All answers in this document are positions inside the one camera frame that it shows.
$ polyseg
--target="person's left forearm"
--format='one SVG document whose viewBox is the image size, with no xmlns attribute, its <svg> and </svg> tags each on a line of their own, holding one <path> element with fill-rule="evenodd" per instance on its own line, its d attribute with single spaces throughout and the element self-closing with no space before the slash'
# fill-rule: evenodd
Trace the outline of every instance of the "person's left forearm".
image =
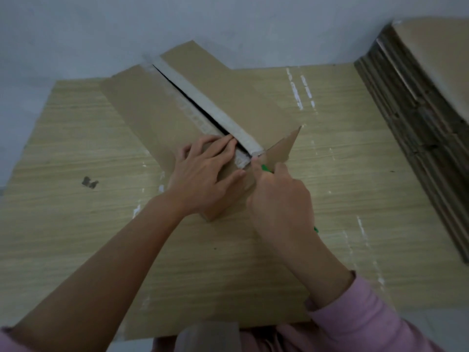
<svg viewBox="0 0 469 352">
<path fill-rule="evenodd" d="M 37 351 L 104 351 L 184 217 L 171 193 L 146 207 L 11 331 Z"/>
</svg>

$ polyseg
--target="flattened cardboard box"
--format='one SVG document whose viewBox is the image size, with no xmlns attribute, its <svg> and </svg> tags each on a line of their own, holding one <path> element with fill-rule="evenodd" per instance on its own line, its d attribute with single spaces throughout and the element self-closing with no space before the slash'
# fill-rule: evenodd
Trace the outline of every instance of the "flattened cardboard box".
<svg viewBox="0 0 469 352">
<path fill-rule="evenodd" d="M 166 173 L 177 149 L 202 135 L 231 133 L 235 158 L 220 172 L 247 175 L 202 215 L 213 220 L 253 183 L 250 158 L 286 161 L 300 125 L 194 41 L 101 83 L 101 90 Z"/>
</svg>

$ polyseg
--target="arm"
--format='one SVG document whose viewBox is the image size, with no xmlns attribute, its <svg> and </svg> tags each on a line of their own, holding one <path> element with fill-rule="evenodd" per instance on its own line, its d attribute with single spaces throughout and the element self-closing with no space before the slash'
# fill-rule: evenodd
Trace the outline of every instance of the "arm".
<svg viewBox="0 0 469 352">
<path fill-rule="evenodd" d="M 179 222 L 215 203 L 244 175 L 239 170 L 217 182 L 235 145 L 232 136 L 205 136 L 181 149 L 167 192 L 150 200 L 136 218 L 14 326 L 9 336 L 37 351 L 105 351 Z"/>
<path fill-rule="evenodd" d="M 359 276 L 328 250 L 314 231 L 308 189 L 293 179 L 284 164 L 275 172 L 252 167 L 256 189 L 247 206 L 257 232 L 308 289 L 309 316 L 325 332 L 334 351 L 440 351 L 413 325 L 402 320 Z M 278 331 L 306 351 L 318 336 L 293 326 Z"/>
</svg>

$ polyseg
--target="table top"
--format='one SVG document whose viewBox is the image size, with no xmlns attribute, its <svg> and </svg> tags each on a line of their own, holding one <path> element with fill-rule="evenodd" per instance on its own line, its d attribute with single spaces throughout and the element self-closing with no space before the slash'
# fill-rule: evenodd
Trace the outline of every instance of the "table top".
<svg viewBox="0 0 469 352">
<path fill-rule="evenodd" d="M 288 166 L 311 191 L 332 252 L 396 309 L 467 304 L 468 268 L 353 65 L 237 71 L 304 124 Z M 3 324 L 33 308 L 167 183 L 98 83 L 56 83 L 6 188 Z M 85 176 L 99 181 L 95 189 L 82 185 Z M 193 215 L 179 225 L 120 338 L 176 334 L 201 319 L 242 327 L 307 319 L 306 290 L 263 245 L 244 208 L 240 200 L 214 222 Z"/>
</svg>

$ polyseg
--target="wall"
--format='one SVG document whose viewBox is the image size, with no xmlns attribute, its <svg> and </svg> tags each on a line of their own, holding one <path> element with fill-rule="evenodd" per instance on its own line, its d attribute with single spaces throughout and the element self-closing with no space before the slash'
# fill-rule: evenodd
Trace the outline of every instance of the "wall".
<svg viewBox="0 0 469 352">
<path fill-rule="evenodd" d="M 469 16 L 469 0 L 0 0 L 0 186 L 51 79 L 109 76 L 190 39 L 232 68 L 348 62 L 420 15 Z"/>
</svg>

